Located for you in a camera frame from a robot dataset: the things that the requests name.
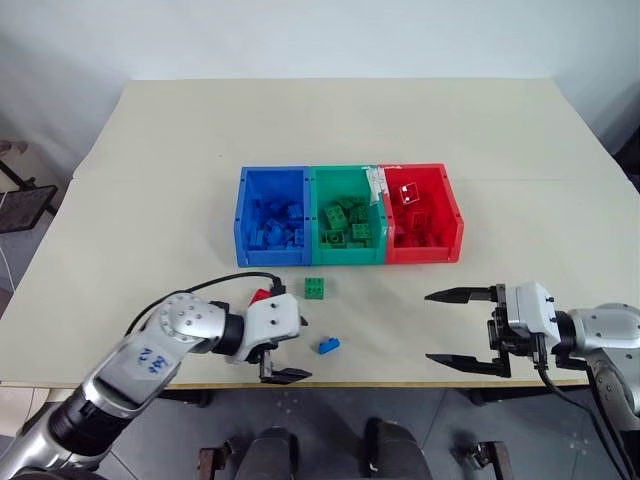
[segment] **blue bin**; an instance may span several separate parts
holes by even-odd
[[[308,167],[244,167],[234,235],[239,267],[311,265]]]

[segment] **green bin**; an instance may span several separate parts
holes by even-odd
[[[368,170],[374,165],[311,167],[311,258],[313,265],[368,265],[385,263],[387,216],[382,194],[372,196]],[[349,219],[338,223],[336,207]],[[362,207],[368,214],[362,220]],[[329,224],[329,215],[334,228]]]

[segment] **plastic storage bin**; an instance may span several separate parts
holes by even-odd
[[[381,165],[387,180],[387,263],[457,262],[464,223],[442,164]]]
[[[382,194],[372,197],[367,176],[375,168],[310,168],[313,265],[384,263],[387,217]]]
[[[238,266],[311,264],[309,167],[245,167],[234,235]]]

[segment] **table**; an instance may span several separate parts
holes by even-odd
[[[489,359],[486,303],[426,293],[537,279],[558,308],[640,304],[640,199],[551,80],[300,79],[134,81],[87,158],[0,322],[5,385],[77,385],[146,304],[237,271],[233,215],[243,165],[446,164],[465,220],[457,264],[269,268],[311,325],[276,367],[309,383],[537,385],[425,359]],[[203,296],[245,308],[261,280]],[[314,345],[338,336],[339,350]],[[579,372],[555,370],[560,383]],[[189,355],[176,387],[255,384],[255,366]]]

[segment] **lego brick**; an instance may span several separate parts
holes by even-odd
[[[371,239],[371,228],[368,223],[354,223],[351,225],[351,237],[354,240]]]
[[[409,205],[420,200],[418,185],[416,185],[415,182],[411,182],[400,186],[400,198],[402,199],[403,205]]]
[[[364,205],[353,207],[349,210],[349,223],[367,223],[369,221],[368,210]]]
[[[250,248],[264,248],[264,230],[253,229],[249,238]]]
[[[409,230],[422,230],[427,228],[427,212],[424,210],[414,210],[407,214]]]
[[[267,245],[269,245],[270,247],[281,245],[283,236],[284,236],[284,232],[282,231],[281,227],[277,225],[272,227],[267,232]]]
[[[324,279],[312,277],[305,278],[304,298],[322,300],[324,298]]]
[[[287,204],[287,199],[284,197],[276,198],[268,203],[267,209],[272,215],[280,215],[282,209]]]
[[[326,342],[322,342],[318,345],[318,353],[320,355],[324,355],[338,347],[340,347],[340,340],[336,337],[331,337]]]
[[[327,230],[325,233],[326,243],[333,248],[344,247],[346,242],[342,230]]]
[[[287,215],[290,220],[302,219],[302,206],[299,203],[292,203],[287,207]]]
[[[336,202],[338,202],[338,205],[340,205],[345,211],[349,211],[353,207],[355,207],[353,197],[340,197],[336,200]]]
[[[293,235],[293,243],[295,243],[296,245],[304,244],[304,230],[302,230],[301,228],[296,228]]]
[[[349,226],[347,217],[342,211],[340,205],[332,205],[324,209],[324,213],[327,215],[329,226],[331,230],[344,230]]]
[[[269,228],[280,228],[282,229],[284,227],[284,225],[282,223],[280,223],[278,220],[276,220],[273,217],[270,217],[266,222],[265,225]]]

